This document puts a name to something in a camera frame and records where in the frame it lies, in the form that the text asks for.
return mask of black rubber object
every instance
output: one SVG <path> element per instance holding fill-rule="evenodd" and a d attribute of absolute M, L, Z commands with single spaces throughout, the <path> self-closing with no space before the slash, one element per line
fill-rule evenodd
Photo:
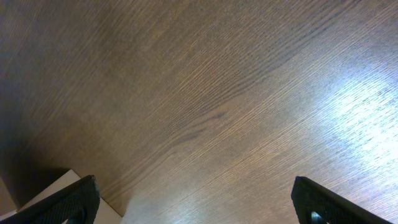
<path fill-rule="evenodd" d="M 88 175 L 0 224 L 92 224 L 99 205 L 95 177 Z"/>
<path fill-rule="evenodd" d="M 306 177 L 296 177 L 292 200 L 300 224 L 391 224 Z"/>

